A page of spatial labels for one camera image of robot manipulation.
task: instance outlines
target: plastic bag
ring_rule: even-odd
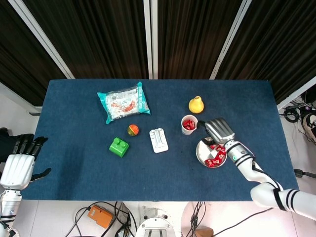
[[[150,114],[141,82],[138,82],[136,86],[124,90],[108,93],[98,92],[98,96],[108,114],[106,124],[129,115],[139,113]]]

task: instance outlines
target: white robotic hand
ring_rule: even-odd
[[[283,190],[278,182],[259,167],[254,154],[244,144],[234,140],[235,134],[223,118],[200,123],[215,143],[225,147],[228,156],[248,181],[261,183],[250,191],[256,204],[293,211],[316,220],[316,196],[300,190]]]
[[[51,171],[51,168],[48,168],[41,174],[32,175],[41,147],[48,140],[38,137],[33,141],[33,137],[31,134],[21,136],[5,163],[0,179],[0,184],[5,189],[0,195],[0,237],[18,236],[12,225],[22,200],[20,191],[30,182],[46,176]]]

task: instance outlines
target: table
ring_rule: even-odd
[[[51,167],[45,178],[23,190],[23,198],[48,200],[236,201],[251,200],[248,182],[228,160],[208,169],[195,148],[203,129],[185,136],[181,118],[188,102],[204,101],[199,120],[224,117],[257,157],[259,165],[285,189],[298,188],[277,107],[267,81],[141,80],[151,115],[121,118],[105,125],[106,112],[97,92],[134,86],[135,79],[76,79],[50,82],[36,136],[49,138],[34,173]],[[130,137],[127,127],[140,134]],[[169,150],[155,154],[149,139],[164,129]],[[128,142],[123,158],[109,151],[115,137]]]

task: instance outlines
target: ball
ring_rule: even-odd
[[[127,132],[129,135],[131,136],[136,136],[139,133],[139,128],[137,125],[131,124],[128,129]]]

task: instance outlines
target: green toy block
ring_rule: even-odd
[[[123,157],[127,149],[129,148],[129,144],[119,139],[118,137],[114,138],[109,150],[119,157]]]

